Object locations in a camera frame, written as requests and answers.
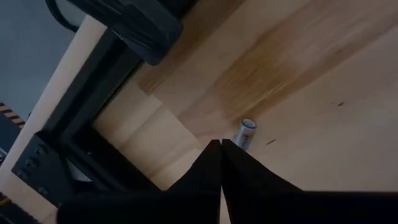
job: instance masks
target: black cable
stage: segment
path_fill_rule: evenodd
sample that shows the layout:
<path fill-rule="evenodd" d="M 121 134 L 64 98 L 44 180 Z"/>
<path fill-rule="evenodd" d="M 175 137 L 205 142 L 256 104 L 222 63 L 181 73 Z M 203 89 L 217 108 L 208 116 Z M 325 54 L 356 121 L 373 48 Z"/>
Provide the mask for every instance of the black cable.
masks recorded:
<path fill-rule="evenodd" d="M 53 15 L 56 21 L 58 21 L 63 27 L 67 28 L 68 30 L 77 32 L 79 27 L 74 26 L 65 19 L 65 17 L 62 15 L 61 11 L 59 10 L 55 0 L 45 0 L 45 3 L 47 4 L 47 7 L 49 8 L 51 14 Z"/>

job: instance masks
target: battery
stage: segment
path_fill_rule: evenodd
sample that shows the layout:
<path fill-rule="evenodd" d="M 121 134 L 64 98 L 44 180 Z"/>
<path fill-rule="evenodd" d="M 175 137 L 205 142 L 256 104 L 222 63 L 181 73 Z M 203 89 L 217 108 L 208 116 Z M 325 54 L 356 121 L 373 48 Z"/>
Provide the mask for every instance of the battery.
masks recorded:
<path fill-rule="evenodd" d="M 241 149 L 248 150 L 256 129 L 257 126 L 254 121 L 247 118 L 243 119 L 239 133 L 235 135 L 233 142 Z"/>

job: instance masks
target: wooden table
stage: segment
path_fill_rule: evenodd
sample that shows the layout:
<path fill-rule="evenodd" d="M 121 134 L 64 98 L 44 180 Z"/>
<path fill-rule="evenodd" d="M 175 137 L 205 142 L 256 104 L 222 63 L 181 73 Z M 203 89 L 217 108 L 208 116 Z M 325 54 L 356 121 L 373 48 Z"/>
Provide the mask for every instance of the wooden table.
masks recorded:
<path fill-rule="evenodd" d="M 293 184 L 396 191 L 397 22 L 395 0 L 201 0 L 95 128 L 162 189 L 248 117 L 249 153 Z M 104 30 L 86 18 L 0 169 L 0 190 L 44 222 L 55 208 L 10 169 Z"/>

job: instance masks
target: screw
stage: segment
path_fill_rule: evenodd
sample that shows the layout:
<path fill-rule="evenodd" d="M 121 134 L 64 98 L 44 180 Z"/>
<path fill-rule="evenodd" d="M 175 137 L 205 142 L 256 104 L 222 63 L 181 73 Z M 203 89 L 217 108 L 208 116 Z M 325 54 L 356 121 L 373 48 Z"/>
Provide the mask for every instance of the screw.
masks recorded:
<path fill-rule="evenodd" d="M 37 160 L 34 158 L 31 158 L 31 157 L 27 158 L 25 163 L 27 166 L 32 167 L 32 168 L 39 166 L 39 163 L 37 162 Z"/>
<path fill-rule="evenodd" d="M 35 153 L 37 154 L 37 155 L 47 155 L 49 152 L 48 152 L 48 150 L 46 150 L 46 148 L 44 148 L 44 146 L 38 146 L 37 147 L 37 149 L 35 150 Z"/>
<path fill-rule="evenodd" d="M 22 180 L 26 180 L 29 178 L 29 173 L 21 169 L 17 171 L 17 176 Z"/>
<path fill-rule="evenodd" d="M 49 191 L 45 188 L 45 187 L 39 187 L 39 189 L 37 189 L 38 193 L 44 196 L 48 196 L 50 193 Z"/>

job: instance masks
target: gray floor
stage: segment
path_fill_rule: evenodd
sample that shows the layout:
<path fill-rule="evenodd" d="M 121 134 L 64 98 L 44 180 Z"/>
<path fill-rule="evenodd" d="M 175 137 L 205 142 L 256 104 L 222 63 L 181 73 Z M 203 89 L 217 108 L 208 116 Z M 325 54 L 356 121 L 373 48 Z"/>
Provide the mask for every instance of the gray floor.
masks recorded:
<path fill-rule="evenodd" d="M 84 16 L 60 7 L 71 11 L 71 21 Z M 73 36 L 52 17 L 44 0 L 0 1 L 0 101 L 26 119 Z"/>

